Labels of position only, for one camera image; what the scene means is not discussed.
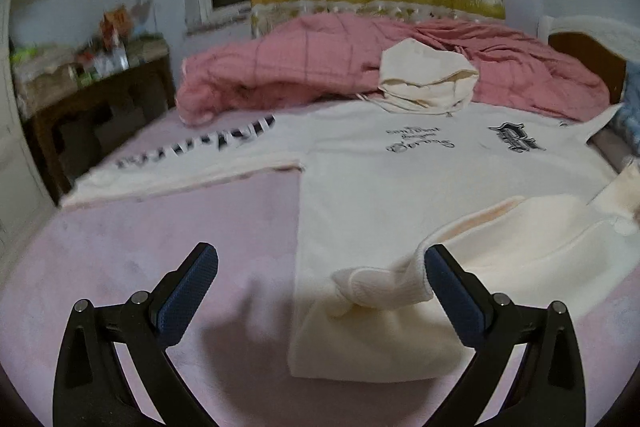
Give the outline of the desk clutter pile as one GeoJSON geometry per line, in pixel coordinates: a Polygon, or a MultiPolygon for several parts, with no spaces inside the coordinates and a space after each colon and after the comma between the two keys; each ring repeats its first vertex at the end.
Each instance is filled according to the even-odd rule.
{"type": "Polygon", "coordinates": [[[99,32],[79,48],[62,44],[19,48],[10,54],[10,64],[14,79],[21,84],[52,75],[63,66],[79,69],[78,78],[102,79],[168,53],[162,35],[134,32],[134,19],[121,5],[103,14],[99,32]]]}

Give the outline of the cream printed hoodie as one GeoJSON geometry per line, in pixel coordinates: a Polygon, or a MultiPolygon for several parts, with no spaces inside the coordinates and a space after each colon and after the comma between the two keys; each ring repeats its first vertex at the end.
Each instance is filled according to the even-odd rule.
{"type": "Polygon", "coordinates": [[[465,353],[428,247],[491,291],[575,317],[639,262],[639,169],[608,173],[582,124],[473,103],[450,116],[352,101],[275,113],[94,168],[67,207],[144,197],[276,168],[299,185],[288,368],[299,378],[436,378],[465,353]]]}

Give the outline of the pink plaid quilt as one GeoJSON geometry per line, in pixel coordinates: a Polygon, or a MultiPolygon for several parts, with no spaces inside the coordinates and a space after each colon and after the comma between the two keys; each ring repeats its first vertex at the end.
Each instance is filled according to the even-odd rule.
{"type": "Polygon", "coordinates": [[[576,58],[506,26],[321,13],[186,58],[178,114],[199,126],[227,110],[369,94],[378,89],[384,51],[408,38],[469,60],[480,73],[475,102],[574,121],[587,121],[610,104],[604,81],[576,58]]]}

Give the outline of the dark wooden desk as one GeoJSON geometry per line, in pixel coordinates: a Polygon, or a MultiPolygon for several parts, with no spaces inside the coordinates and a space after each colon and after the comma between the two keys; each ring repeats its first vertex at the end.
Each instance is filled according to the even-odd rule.
{"type": "Polygon", "coordinates": [[[141,62],[38,110],[23,122],[29,150],[53,202],[75,180],[175,107],[169,55],[141,62]]]}

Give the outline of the blue grey clothing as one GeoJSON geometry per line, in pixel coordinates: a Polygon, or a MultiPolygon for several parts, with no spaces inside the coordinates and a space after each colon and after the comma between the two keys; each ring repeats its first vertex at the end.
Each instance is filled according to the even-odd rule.
{"type": "Polygon", "coordinates": [[[631,149],[634,156],[640,154],[640,65],[628,62],[620,99],[620,109],[612,120],[612,128],[631,149]]]}

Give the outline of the brown wooden headboard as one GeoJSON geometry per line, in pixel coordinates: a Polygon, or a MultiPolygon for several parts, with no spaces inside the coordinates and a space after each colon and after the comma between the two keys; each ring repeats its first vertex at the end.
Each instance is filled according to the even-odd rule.
{"type": "Polygon", "coordinates": [[[610,102],[622,101],[627,74],[627,60],[602,43],[581,32],[559,32],[548,37],[553,49],[577,58],[590,72],[598,75],[610,94],[610,102]]]}

